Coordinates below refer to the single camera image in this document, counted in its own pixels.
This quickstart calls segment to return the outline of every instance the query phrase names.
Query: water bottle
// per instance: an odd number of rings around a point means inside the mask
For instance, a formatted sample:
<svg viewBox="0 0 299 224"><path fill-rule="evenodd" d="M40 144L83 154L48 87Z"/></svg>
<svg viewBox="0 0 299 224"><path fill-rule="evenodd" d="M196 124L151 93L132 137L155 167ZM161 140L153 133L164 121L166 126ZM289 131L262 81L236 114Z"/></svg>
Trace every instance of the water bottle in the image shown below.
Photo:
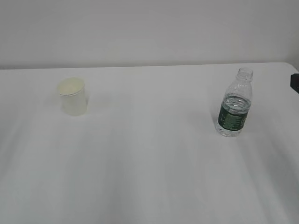
<svg viewBox="0 0 299 224"><path fill-rule="evenodd" d="M236 137L242 131L252 99L253 71L241 68L225 92L216 130L223 136Z"/></svg>

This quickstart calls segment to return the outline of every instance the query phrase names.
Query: white wall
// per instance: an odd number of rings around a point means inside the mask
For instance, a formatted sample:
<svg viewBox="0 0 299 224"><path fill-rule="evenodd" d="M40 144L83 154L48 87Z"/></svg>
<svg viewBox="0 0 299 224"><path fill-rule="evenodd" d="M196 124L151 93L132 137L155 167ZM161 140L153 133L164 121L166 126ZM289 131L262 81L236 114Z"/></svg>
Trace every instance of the white wall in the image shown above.
<svg viewBox="0 0 299 224"><path fill-rule="evenodd" d="M2 0L0 67L291 62L299 0Z"/></svg>

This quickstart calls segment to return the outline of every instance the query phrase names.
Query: table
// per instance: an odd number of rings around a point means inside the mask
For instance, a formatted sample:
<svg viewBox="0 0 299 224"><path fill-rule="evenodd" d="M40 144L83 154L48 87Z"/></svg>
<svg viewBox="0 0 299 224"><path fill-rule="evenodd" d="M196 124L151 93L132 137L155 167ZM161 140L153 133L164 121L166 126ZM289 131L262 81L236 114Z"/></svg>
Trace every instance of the table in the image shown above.
<svg viewBox="0 0 299 224"><path fill-rule="evenodd" d="M240 67L242 134L214 129ZM299 95L287 63L0 70L0 223L297 224ZM88 112L56 86L85 80Z"/></svg>

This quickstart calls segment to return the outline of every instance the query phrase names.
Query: black object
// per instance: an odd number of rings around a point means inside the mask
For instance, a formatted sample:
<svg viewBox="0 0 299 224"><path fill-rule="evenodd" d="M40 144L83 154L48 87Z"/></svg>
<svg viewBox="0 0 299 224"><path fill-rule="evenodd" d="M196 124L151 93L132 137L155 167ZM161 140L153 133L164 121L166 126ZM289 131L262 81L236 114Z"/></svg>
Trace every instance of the black object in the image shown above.
<svg viewBox="0 0 299 224"><path fill-rule="evenodd" d="M299 93L299 74L291 75L291 88Z"/></svg>

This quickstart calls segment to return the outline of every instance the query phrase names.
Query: bottle label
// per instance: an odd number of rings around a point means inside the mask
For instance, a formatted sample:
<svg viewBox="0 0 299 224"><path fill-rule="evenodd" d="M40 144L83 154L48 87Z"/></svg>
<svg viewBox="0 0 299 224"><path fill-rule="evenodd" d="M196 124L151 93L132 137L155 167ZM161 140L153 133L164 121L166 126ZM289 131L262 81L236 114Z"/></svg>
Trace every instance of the bottle label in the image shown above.
<svg viewBox="0 0 299 224"><path fill-rule="evenodd" d="M248 112L244 114L232 114L221 105L218 123L227 130L239 131L244 127L247 114Z"/></svg>

